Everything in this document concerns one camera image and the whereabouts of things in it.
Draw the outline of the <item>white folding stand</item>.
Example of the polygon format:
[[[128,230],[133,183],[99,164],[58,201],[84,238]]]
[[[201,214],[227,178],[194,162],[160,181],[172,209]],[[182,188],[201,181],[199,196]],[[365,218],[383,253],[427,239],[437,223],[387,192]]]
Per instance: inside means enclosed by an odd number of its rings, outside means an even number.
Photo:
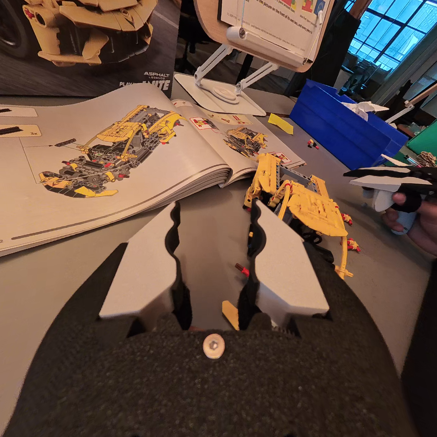
[[[421,94],[415,96],[411,101],[405,101],[404,102],[404,109],[393,115],[392,117],[389,117],[385,120],[386,123],[392,124],[396,120],[398,120],[400,117],[404,116],[408,112],[414,109],[415,105],[420,103],[423,100],[426,100],[430,95],[434,94],[437,90],[437,84],[434,84],[427,90],[424,90]]]

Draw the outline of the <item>crumpled white paper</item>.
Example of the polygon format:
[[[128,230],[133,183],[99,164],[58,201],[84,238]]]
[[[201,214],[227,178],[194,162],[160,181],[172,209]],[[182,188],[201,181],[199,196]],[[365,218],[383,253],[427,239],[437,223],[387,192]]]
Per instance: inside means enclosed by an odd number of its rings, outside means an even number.
[[[408,140],[407,136],[397,129],[393,122],[394,117],[388,117],[384,121],[375,115],[388,111],[388,107],[371,101],[343,102],[343,105],[355,114],[352,117],[353,123],[348,125],[347,134],[351,134],[355,150],[363,152],[366,156],[366,159],[359,163],[353,162],[354,166],[347,164],[348,168],[375,167],[381,164],[399,167],[409,165],[405,156],[400,153]]]

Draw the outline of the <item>printed instruction sheet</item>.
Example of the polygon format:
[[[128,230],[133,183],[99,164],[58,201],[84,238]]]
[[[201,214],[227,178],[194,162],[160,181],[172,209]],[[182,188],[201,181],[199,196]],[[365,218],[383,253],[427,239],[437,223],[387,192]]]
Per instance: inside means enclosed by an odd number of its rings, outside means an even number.
[[[229,42],[271,57],[272,63],[300,67],[318,52],[334,1],[223,0],[218,20],[229,25]]]

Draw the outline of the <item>open instruction booklet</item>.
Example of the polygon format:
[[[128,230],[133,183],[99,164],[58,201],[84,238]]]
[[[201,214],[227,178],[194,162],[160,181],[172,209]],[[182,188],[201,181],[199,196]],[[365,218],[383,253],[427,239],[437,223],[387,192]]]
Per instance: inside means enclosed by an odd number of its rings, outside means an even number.
[[[253,115],[128,85],[61,106],[1,104],[1,256],[251,176],[306,165]]]

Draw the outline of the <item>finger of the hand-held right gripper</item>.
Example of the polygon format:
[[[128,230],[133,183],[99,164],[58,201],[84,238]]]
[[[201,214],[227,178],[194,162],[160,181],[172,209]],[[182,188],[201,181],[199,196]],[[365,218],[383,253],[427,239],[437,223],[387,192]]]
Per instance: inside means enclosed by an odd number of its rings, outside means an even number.
[[[344,177],[361,178],[364,176],[393,177],[393,178],[425,178],[423,168],[413,166],[395,167],[364,167],[350,170],[343,174]]]
[[[407,192],[429,194],[433,191],[433,178],[393,178],[393,177],[377,177],[364,176],[355,178],[350,181],[350,184],[364,188],[380,189],[389,192]]]

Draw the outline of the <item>yellow brick toy car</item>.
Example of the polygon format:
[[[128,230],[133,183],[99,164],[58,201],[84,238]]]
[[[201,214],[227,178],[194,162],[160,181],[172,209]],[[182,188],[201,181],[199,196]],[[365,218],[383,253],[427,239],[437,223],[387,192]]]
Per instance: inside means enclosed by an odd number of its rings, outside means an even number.
[[[251,211],[254,200],[260,200],[281,221],[289,225],[312,248],[307,252],[319,279],[326,300],[329,302],[330,280],[351,277],[347,270],[348,232],[338,205],[327,192],[325,181],[309,178],[295,171],[283,169],[291,179],[280,180],[280,159],[271,154],[257,158],[258,168],[244,200],[244,207]],[[247,278],[248,268],[236,264],[236,268]],[[238,304],[222,303],[222,314],[232,327],[239,331]]]

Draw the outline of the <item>person's right hand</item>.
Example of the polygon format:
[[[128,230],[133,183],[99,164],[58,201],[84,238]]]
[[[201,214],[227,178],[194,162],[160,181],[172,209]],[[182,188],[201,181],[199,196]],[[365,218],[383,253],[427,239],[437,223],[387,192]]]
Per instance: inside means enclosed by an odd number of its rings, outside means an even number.
[[[399,211],[393,208],[385,210],[381,216],[384,224],[393,231],[401,232],[403,226],[398,222]],[[417,217],[407,236],[420,249],[437,256],[437,201],[436,198],[422,200]]]

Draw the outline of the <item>instruction sheet on stand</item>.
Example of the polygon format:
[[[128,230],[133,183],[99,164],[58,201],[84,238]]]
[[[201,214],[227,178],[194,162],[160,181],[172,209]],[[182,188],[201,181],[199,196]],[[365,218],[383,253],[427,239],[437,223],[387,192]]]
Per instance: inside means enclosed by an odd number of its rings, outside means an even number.
[[[194,76],[176,74],[176,81],[184,90],[204,109],[226,114],[251,114],[265,116],[266,112],[251,100],[244,90],[254,84],[267,74],[276,71],[279,67],[289,69],[295,73],[306,72],[314,62],[306,63],[300,67],[293,67],[289,64],[271,62],[271,57],[265,57],[257,52],[250,51],[242,46],[229,42],[226,37],[226,25],[218,19],[219,1],[194,1],[199,22],[205,33],[221,46],[210,57],[197,68]],[[218,81],[205,79],[206,75],[216,67],[227,55],[236,49],[240,52],[252,55],[266,61],[262,67],[245,79],[241,79],[236,85],[226,84]]]

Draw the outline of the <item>paned window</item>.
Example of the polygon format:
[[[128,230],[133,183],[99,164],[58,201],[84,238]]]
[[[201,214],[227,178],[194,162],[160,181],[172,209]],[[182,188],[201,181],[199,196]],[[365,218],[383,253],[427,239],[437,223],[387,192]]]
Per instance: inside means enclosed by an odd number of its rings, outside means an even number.
[[[348,53],[390,72],[428,35],[436,22],[434,0],[373,0],[361,17]]]

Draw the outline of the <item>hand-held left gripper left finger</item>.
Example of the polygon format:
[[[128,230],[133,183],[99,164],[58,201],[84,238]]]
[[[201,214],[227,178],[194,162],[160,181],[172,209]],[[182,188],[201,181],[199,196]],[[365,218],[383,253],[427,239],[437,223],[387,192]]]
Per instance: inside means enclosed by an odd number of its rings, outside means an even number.
[[[162,315],[172,313],[183,330],[190,328],[190,291],[175,255],[179,225],[180,203],[175,201],[128,240],[101,307],[101,319],[134,316],[152,331]]]

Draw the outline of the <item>toy car set box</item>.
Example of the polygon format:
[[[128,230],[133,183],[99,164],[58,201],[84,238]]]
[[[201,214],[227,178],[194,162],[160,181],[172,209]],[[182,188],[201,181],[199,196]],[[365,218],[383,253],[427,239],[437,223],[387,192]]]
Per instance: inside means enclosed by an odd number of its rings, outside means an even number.
[[[2,0],[1,95],[96,97],[149,83],[171,95],[180,1]]]

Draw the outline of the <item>green plastic bin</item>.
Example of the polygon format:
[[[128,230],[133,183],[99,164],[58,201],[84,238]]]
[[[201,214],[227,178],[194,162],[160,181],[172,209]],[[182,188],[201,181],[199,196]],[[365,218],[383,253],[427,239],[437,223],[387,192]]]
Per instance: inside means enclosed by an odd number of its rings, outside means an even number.
[[[431,152],[437,157],[437,122],[435,121],[407,142],[407,148],[419,155],[422,151]]]

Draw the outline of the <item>blue plastic bin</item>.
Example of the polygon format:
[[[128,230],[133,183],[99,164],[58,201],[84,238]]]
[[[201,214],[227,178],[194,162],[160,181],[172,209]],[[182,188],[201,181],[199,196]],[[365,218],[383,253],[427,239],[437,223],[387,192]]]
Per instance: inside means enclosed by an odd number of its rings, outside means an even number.
[[[307,79],[289,117],[350,170],[382,164],[382,154],[394,157],[409,140],[375,114],[366,121],[345,103],[354,101]]]

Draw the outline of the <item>yellow paper note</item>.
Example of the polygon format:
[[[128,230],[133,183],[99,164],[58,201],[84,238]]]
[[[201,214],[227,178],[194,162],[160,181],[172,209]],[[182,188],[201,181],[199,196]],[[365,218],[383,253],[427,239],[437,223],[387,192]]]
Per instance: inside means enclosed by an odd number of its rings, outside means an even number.
[[[294,127],[289,122],[274,113],[270,113],[268,123],[275,125],[288,135],[294,134]]]

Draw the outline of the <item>black monitor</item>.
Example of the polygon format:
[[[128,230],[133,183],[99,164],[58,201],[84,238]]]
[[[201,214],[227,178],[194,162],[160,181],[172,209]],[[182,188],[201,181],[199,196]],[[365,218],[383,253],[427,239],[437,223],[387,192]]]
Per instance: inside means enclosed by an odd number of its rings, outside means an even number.
[[[324,44],[318,82],[334,86],[360,23],[359,19],[356,19],[346,10],[338,14]]]

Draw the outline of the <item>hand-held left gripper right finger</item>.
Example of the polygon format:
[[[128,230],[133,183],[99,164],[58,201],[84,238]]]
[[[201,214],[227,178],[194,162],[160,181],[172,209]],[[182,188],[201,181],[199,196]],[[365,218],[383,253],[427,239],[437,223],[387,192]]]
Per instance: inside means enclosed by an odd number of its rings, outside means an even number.
[[[257,313],[280,328],[294,316],[326,316],[330,307],[311,263],[311,245],[260,200],[250,212],[247,241],[249,276],[238,299],[239,330]]]

